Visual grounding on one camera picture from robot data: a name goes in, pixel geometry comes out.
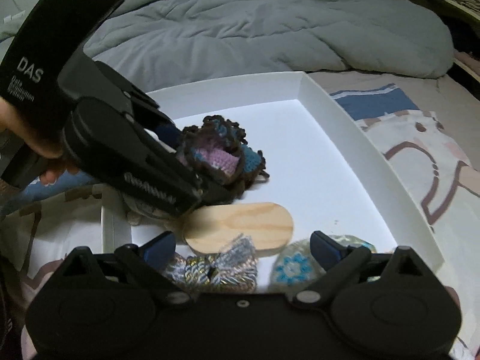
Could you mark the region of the person left hand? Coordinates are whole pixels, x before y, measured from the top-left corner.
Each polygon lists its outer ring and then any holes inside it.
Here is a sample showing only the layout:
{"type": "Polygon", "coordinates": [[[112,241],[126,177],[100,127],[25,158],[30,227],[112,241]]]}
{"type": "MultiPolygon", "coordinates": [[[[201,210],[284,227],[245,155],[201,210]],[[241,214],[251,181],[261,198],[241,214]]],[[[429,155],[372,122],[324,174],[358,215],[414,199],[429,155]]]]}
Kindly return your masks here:
{"type": "Polygon", "coordinates": [[[8,129],[20,137],[34,152],[47,158],[49,164],[39,175],[43,185],[54,185],[64,172],[72,175],[80,169],[64,158],[59,141],[43,138],[24,117],[4,98],[1,98],[1,131],[8,129]]]}

